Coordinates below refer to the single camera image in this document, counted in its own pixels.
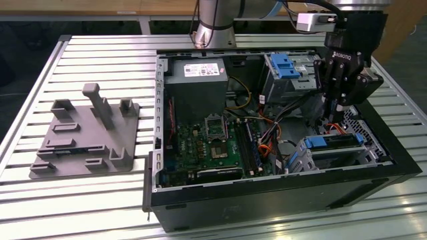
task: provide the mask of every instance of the ram slot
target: ram slot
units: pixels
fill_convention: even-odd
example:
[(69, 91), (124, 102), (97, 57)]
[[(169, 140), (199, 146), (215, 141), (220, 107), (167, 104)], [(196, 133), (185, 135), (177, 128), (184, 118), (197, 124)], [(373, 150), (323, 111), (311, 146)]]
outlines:
[(251, 126), (249, 126), (248, 122), (245, 122), (245, 129), (247, 129), (247, 134), (248, 134), (248, 137), (249, 137), (249, 145), (251, 145), (251, 149), (252, 149), (253, 159), (255, 159), (255, 162), (256, 162), (256, 168), (257, 168), (257, 170), (261, 170), (263, 163), (261, 163), (261, 158), (260, 158), (260, 154), (259, 154), (259, 148), (257, 148), (257, 145), (256, 145), (256, 141), (252, 138), (252, 130), (251, 130)]
[(237, 139), (237, 146), (239, 146), (239, 151), (241, 155), (244, 171), (251, 176), (253, 176), (255, 172), (257, 171), (257, 167), (256, 167), (253, 153), (251, 149), (249, 138), (247, 136), (248, 132), (244, 128), (244, 124), (235, 122), (233, 130), (235, 130), (235, 135)]

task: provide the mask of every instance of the slotted metal table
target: slotted metal table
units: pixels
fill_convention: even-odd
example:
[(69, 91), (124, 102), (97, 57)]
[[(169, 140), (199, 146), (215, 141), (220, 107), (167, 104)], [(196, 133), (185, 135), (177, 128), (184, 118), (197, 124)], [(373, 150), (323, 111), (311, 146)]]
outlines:
[[(240, 48), (320, 47), (321, 35), (237, 35)], [(427, 234), (427, 117), (373, 60), (384, 84), (368, 101), (423, 173), (352, 207), (165, 233), (141, 211), (144, 161), (153, 148), (157, 50), (191, 49), (187, 35), (73, 36), (57, 42), (0, 145), (0, 239), (416, 239)], [(56, 99), (89, 105), (85, 83), (111, 104), (140, 105), (133, 170), (85, 178), (32, 180)]]

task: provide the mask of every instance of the blue latch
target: blue latch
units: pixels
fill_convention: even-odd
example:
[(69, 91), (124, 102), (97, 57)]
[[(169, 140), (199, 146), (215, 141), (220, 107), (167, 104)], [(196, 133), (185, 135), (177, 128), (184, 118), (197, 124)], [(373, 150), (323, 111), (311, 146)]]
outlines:
[(293, 153), (293, 155), (292, 155), (292, 157), (291, 157), (291, 159), (289, 159), (289, 161), (287, 162), (287, 164), (285, 164), (285, 167), (284, 168), (289, 168), (291, 167), (291, 164), (293, 163), (293, 161), (295, 161), (295, 159), (296, 159), (296, 157), (299, 156), (299, 152), (296, 151), (295, 153)]
[(325, 141), (323, 136), (307, 137), (304, 142), (305, 142), (305, 145), (307, 145), (308, 149), (328, 146), (327, 141)]
[(360, 133), (355, 134), (355, 139), (357, 139), (359, 144), (363, 144), (363, 142), (365, 141)]
[(277, 71), (280, 79), (297, 79), (301, 75), (293, 68), (293, 62), (289, 60), (288, 55), (275, 53), (269, 55), (271, 63)]

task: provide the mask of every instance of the motherboard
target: motherboard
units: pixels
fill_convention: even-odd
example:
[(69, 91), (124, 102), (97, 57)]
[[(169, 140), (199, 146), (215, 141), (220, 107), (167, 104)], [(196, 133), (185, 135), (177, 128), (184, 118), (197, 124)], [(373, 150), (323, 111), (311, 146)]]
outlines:
[(255, 121), (228, 122), (211, 115), (204, 122), (177, 124), (173, 144), (168, 145), (161, 185), (204, 184), (272, 175), (269, 162), (257, 152), (261, 137)]

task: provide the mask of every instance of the sticker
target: sticker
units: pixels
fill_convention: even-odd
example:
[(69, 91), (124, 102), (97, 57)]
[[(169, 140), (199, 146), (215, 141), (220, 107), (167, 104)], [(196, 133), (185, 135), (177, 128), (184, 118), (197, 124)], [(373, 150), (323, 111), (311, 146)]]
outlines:
[(259, 95), (259, 103), (265, 104), (265, 96), (264, 95)]
[(136, 14), (136, 11), (117, 11), (117, 14)]
[(277, 159), (275, 160), (275, 165), (281, 169), (281, 162)]
[(295, 70), (299, 71), (299, 72), (300, 72), (300, 71), (307, 71), (307, 69), (305, 69), (304, 66), (296, 66), (296, 67), (295, 67)]
[(187, 64), (184, 66), (185, 77), (204, 77), (220, 75), (219, 65), (216, 63)]

